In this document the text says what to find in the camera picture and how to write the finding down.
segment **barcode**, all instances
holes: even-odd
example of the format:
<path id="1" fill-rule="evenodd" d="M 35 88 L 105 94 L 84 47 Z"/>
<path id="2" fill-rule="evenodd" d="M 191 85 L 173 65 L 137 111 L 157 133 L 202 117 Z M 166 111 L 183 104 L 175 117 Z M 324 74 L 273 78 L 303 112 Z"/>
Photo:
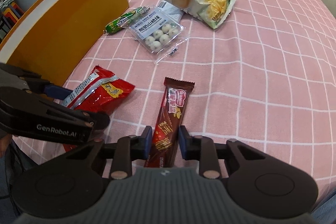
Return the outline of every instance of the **barcode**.
<path id="1" fill-rule="evenodd" d="M 70 105 L 70 103 L 75 100 L 78 95 L 80 95 L 80 93 L 95 79 L 97 79 L 99 77 L 99 74 L 96 72 L 93 72 L 92 74 L 89 75 L 89 77 L 87 79 L 85 79 L 78 87 L 76 87 L 74 89 L 73 92 L 71 92 L 71 94 L 66 97 L 63 102 L 62 105 L 67 107 L 68 105 Z"/>
<path id="2" fill-rule="evenodd" d="M 159 8 L 163 8 L 164 6 L 166 5 L 166 2 L 165 1 L 162 1 L 162 2 L 160 2 L 160 4 L 159 4 Z"/>

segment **table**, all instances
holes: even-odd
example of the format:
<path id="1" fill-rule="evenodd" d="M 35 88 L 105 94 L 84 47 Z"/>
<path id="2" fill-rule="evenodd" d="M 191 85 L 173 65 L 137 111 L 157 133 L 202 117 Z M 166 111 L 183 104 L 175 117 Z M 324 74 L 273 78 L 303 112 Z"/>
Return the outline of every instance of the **table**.
<path id="1" fill-rule="evenodd" d="M 169 76 L 195 82 L 184 118 L 191 134 L 220 143 L 236 138 L 297 166 L 315 178 L 320 197 L 334 187 L 336 20 L 321 0 L 237 0 L 216 31 L 189 15 L 181 24 L 188 41 L 158 66 L 121 31 L 103 35 L 65 83 L 74 89 L 99 64 L 136 85 L 113 113 L 105 141 L 155 126 Z M 39 164 L 64 152 L 53 143 L 16 142 Z M 178 153 L 176 165 L 196 163 Z"/>

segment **potato image on bag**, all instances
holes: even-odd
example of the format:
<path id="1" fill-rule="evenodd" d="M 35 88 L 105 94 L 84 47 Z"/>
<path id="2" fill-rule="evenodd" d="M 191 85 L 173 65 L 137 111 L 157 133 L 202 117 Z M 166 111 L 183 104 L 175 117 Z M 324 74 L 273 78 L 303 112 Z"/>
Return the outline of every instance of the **potato image on bag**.
<path id="1" fill-rule="evenodd" d="M 184 12 L 207 23 L 212 29 L 219 27 L 230 14 L 236 0 L 165 0 Z"/>

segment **orange book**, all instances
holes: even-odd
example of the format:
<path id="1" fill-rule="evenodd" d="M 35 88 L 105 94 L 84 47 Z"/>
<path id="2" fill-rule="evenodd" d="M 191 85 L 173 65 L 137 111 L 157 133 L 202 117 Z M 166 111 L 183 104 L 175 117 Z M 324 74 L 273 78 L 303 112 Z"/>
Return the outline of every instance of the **orange book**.
<path id="1" fill-rule="evenodd" d="M 63 85 L 104 27 L 128 7 L 127 0 L 38 0 L 0 44 L 0 62 Z"/>

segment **finger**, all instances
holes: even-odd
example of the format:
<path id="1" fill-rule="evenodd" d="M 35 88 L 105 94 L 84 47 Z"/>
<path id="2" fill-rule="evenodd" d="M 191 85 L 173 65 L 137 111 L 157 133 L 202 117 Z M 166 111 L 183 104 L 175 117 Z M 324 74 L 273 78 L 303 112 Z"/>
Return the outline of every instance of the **finger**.
<path id="1" fill-rule="evenodd" d="M 2 158 L 3 155 L 5 154 L 8 145 L 12 141 L 12 137 L 13 136 L 11 134 L 7 134 L 6 136 L 0 139 L 0 158 Z"/>

